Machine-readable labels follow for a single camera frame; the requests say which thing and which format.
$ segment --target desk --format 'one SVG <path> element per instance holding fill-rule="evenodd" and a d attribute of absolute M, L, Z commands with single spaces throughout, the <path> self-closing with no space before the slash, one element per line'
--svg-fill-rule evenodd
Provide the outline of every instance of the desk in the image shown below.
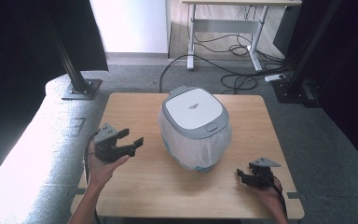
<path fill-rule="evenodd" d="M 187 69 L 194 68 L 194 34 L 195 32 L 211 33 L 239 33 L 255 34 L 251 46 L 248 46 L 249 55 L 256 71 L 261 71 L 255 50 L 258 39 L 269 10 L 269 6 L 300 6 L 301 0 L 181 0 L 191 7 L 190 14 L 190 43 L 188 44 Z M 201 20 L 196 19 L 196 5 L 240 5 L 240 6 L 264 6 L 258 20 L 233 21 L 233 20 Z"/>
<path fill-rule="evenodd" d="M 260 96 L 215 95 L 226 107 L 232 126 L 232 142 L 208 173 L 183 169 L 167 152 L 158 127 L 158 111 L 166 93 L 113 93 L 101 125 L 130 128 L 118 146 L 144 137 L 144 145 L 113 173 L 97 204 L 105 217 L 263 218 L 268 210 L 257 196 L 240 183 L 236 169 L 250 174 L 249 161 L 262 156 L 278 162 L 271 168 L 281 180 L 289 218 L 300 219 L 304 211 L 278 138 Z M 82 178 L 79 188 L 85 188 Z M 81 199 L 76 195 L 74 211 Z"/>

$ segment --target white wall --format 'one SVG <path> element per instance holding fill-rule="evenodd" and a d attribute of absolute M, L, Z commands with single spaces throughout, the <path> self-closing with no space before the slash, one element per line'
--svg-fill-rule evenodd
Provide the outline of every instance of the white wall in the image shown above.
<path fill-rule="evenodd" d="M 168 53 L 171 0 L 90 0 L 105 52 Z"/>

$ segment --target wooden table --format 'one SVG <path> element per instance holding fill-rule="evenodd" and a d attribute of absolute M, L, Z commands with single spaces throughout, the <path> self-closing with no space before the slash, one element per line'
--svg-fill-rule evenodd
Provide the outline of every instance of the wooden table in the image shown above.
<path fill-rule="evenodd" d="M 235 33 L 255 34 L 252 45 L 248 46 L 249 55 L 256 71 L 261 71 L 255 50 L 258 39 L 269 10 L 269 6 L 300 6 L 301 0 L 181 0 L 183 4 L 191 7 L 190 14 L 190 42 L 188 44 L 187 69 L 194 68 L 194 34 L 195 32 L 209 33 Z M 201 20 L 196 19 L 196 5 L 240 5 L 240 6 L 264 6 L 263 12 L 258 20 Z"/>
<path fill-rule="evenodd" d="M 250 95 L 215 95 L 226 107 L 232 126 L 232 142 L 208 173 L 183 169 L 167 152 L 158 127 L 158 111 L 165 93 L 113 93 L 107 103 L 101 126 L 130 128 L 130 135 L 118 146 L 144 137 L 145 142 L 123 166 L 113 173 L 97 204 L 106 217 L 180 218 L 263 218 L 268 210 L 257 196 L 240 183 L 236 169 L 250 174 L 250 161 L 267 157 L 281 167 L 271 168 L 281 180 L 288 216 L 300 219 L 304 211 L 286 160 L 269 118 L 263 98 Z M 84 179 L 79 187 L 85 188 Z M 81 195 L 76 195 L 72 211 Z"/>

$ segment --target gray lid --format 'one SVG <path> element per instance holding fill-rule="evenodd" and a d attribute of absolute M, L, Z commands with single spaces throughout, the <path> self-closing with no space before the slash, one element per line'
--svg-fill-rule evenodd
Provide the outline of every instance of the gray lid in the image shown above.
<path fill-rule="evenodd" d="M 162 111 L 177 132 L 191 139 L 212 136 L 228 124 L 225 107 L 209 92 L 195 87 L 172 90 Z"/>

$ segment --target logo on lid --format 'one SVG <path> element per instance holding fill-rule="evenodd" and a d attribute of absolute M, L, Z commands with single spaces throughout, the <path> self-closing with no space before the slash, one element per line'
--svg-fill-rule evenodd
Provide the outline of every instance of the logo on lid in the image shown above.
<path fill-rule="evenodd" d="M 195 109 L 199 106 L 199 104 L 195 104 L 195 105 L 192 105 L 191 107 L 189 107 L 189 109 Z"/>

